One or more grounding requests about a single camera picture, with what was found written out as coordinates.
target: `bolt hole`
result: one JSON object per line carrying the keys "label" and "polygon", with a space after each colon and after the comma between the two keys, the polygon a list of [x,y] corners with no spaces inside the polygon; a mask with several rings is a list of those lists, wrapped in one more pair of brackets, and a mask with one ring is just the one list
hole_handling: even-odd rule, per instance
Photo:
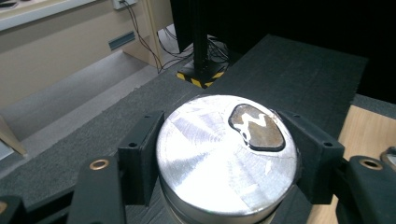
{"label": "bolt hole", "polygon": [[137,144],[136,144],[136,143],[130,143],[130,144],[128,145],[128,147],[137,147]]}
{"label": "bolt hole", "polygon": [[361,159],[359,163],[362,166],[365,166],[366,168],[372,169],[372,170],[382,170],[382,165],[377,162],[377,161],[371,161],[371,160],[366,160],[366,159]]}
{"label": "bolt hole", "polygon": [[332,143],[329,143],[329,142],[325,142],[325,143],[323,143],[323,145],[326,147],[332,147]]}

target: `white shelf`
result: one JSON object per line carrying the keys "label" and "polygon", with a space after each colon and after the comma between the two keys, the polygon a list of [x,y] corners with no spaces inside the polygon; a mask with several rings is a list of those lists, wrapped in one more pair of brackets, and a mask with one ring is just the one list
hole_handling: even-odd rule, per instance
{"label": "white shelf", "polygon": [[0,11],[0,31],[79,7],[97,0],[30,0]]}

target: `wall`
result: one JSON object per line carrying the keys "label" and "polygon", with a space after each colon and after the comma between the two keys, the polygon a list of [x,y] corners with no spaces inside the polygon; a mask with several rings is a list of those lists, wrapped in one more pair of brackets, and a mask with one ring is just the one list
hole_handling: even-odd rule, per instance
{"label": "wall", "polygon": [[126,9],[99,0],[0,32],[0,109],[106,57],[132,30]]}

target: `metal disc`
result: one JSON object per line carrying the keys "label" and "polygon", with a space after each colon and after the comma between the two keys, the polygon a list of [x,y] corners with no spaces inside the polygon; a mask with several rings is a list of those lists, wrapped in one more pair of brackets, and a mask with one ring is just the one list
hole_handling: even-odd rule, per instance
{"label": "metal disc", "polygon": [[255,223],[294,184],[297,149],[277,114],[245,98],[182,105],[157,142],[163,195],[187,223]]}

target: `yellow and black warning tape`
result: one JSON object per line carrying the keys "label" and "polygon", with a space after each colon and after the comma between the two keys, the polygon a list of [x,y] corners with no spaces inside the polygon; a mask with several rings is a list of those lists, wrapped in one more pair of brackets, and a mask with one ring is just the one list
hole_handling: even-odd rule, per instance
{"label": "yellow and black warning tape", "polygon": [[177,73],[176,76],[182,80],[188,81],[190,83],[192,83],[193,85],[202,88],[202,89],[206,89],[208,88],[210,85],[213,84],[213,82],[215,82],[219,77],[221,77],[224,74],[224,72],[218,72],[216,73],[212,78],[210,78],[207,82],[202,82],[198,79],[192,78],[192,77],[188,77],[185,76],[184,74],[181,73]]}

